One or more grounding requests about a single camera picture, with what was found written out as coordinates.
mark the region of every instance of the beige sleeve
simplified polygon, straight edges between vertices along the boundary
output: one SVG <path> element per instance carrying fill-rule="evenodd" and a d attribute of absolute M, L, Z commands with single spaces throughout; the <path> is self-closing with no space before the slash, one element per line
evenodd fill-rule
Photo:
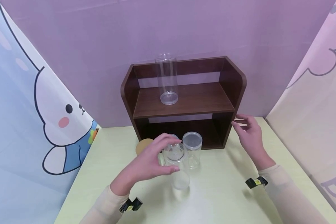
<path fill-rule="evenodd" d="M 80 224 L 116 224 L 122 217 L 119 209 L 127 200 L 128 195 L 117 196 L 107 186 Z"/>
<path fill-rule="evenodd" d="M 274 165 L 259 171 L 259 175 L 267 180 L 265 191 L 284 224 L 328 224 L 283 167 Z"/>

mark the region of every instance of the blue fabric backdrop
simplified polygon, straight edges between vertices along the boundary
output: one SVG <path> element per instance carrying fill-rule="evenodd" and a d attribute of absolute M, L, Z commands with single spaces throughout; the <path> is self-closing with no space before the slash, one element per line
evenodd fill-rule
<path fill-rule="evenodd" d="M 54 222 L 95 127 L 0 7 L 0 223 Z"/>

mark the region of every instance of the left hand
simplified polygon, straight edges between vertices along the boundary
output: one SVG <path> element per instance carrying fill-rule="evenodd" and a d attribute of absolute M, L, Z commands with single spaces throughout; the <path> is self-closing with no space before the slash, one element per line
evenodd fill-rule
<path fill-rule="evenodd" d="M 133 185 L 142 180 L 149 180 L 159 175 L 169 175 L 179 171 L 177 166 L 161 166 L 158 154 L 168 144 L 182 142 L 170 134 L 163 133 L 156 137 L 119 175 L 112 181 L 111 190 L 119 196 L 127 195 Z"/>

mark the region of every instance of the hand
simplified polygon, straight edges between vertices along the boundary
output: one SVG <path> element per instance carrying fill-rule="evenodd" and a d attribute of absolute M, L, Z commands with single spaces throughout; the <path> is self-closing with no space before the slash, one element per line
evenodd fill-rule
<path fill-rule="evenodd" d="M 264 170 L 275 165 L 274 160 L 270 158 L 264 149 L 261 127 L 255 118 L 243 114 L 236 115 L 236 118 L 241 120 L 235 120 L 231 124 L 239 136 L 241 145 L 250 156 L 256 168 Z"/>
<path fill-rule="evenodd" d="M 179 171 L 177 166 L 161 166 L 158 154 L 168 144 L 178 144 L 181 140 L 163 133 L 156 137 L 130 164 L 112 181 L 111 190 L 118 196 L 127 195 L 135 183 L 149 180 L 159 175 L 169 175 Z"/>

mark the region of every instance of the black wrist strap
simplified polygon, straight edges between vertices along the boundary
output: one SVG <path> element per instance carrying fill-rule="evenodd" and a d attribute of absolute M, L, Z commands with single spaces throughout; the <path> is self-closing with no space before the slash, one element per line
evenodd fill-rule
<path fill-rule="evenodd" d="M 128 200 L 121 206 L 121 208 L 119 209 L 119 211 L 121 213 L 125 212 L 125 211 L 137 211 L 141 205 L 142 205 L 142 201 L 139 198 L 136 198 L 134 201 L 131 201 L 129 198 Z"/>
<path fill-rule="evenodd" d="M 247 181 L 245 181 L 245 183 L 248 185 L 248 187 L 250 189 L 258 186 L 258 185 L 264 185 L 266 186 L 268 184 L 267 180 L 265 180 L 264 177 L 258 177 L 255 180 L 253 180 L 252 178 L 249 178 Z"/>

